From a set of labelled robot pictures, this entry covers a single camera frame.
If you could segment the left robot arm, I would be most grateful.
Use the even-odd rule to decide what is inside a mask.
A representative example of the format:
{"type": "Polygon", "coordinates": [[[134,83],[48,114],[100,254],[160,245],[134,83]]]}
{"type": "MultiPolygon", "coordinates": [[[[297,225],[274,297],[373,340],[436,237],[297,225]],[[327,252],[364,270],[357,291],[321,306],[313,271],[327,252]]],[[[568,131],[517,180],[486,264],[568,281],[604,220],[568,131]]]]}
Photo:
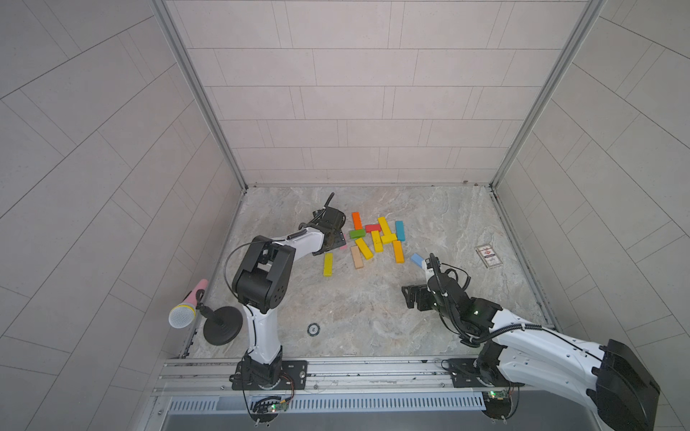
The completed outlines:
{"type": "Polygon", "coordinates": [[[229,288],[250,323],[248,355],[255,373],[263,373],[272,381],[278,378],[282,344],[277,309],[287,294],[294,263],[345,245],[345,222],[341,210],[325,205],[295,233],[278,238],[258,235],[249,242],[229,288]]]}

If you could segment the tan wooden block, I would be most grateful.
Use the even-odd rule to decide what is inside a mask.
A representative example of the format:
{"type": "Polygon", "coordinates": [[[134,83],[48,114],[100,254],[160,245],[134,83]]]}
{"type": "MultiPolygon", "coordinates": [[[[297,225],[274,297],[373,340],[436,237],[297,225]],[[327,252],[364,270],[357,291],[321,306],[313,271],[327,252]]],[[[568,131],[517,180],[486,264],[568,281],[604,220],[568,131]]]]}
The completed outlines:
{"type": "Polygon", "coordinates": [[[353,265],[355,269],[364,268],[364,260],[358,246],[353,246],[350,248],[353,265]]]}

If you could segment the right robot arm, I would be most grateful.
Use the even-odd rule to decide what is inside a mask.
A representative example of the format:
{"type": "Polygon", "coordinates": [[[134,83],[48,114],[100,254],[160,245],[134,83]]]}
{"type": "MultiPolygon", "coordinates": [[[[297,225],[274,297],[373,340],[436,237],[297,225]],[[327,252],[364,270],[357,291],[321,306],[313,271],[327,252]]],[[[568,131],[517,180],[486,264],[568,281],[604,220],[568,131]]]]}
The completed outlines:
{"type": "Polygon", "coordinates": [[[426,281],[406,286],[406,305],[433,311],[460,342],[479,351],[470,365],[443,369],[493,389],[531,386],[576,402],[614,430],[652,430],[661,388],[625,343],[568,337],[467,293],[471,278],[435,255],[422,262],[426,281]]]}

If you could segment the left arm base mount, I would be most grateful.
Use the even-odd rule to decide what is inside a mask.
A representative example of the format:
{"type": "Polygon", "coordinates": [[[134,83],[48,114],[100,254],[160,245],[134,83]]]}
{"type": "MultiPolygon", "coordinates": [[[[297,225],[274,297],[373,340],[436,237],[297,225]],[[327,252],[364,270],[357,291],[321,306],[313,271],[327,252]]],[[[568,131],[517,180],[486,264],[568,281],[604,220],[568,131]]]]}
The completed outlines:
{"type": "Polygon", "coordinates": [[[237,365],[229,381],[233,391],[303,390],[307,371],[305,360],[279,360],[265,365],[246,357],[237,365]]]}

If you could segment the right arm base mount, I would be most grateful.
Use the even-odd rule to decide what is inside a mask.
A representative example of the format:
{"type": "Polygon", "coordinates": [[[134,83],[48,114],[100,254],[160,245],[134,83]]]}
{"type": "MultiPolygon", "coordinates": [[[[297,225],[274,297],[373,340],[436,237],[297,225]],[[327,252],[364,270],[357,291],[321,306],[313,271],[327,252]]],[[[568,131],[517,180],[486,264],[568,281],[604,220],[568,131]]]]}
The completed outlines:
{"type": "Polygon", "coordinates": [[[497,367],[488,366],[478,358],[451,358],[441,361],[441,368],[450,375],[455,388],[519,388],[523,383],[507,380],[497,367]]]}

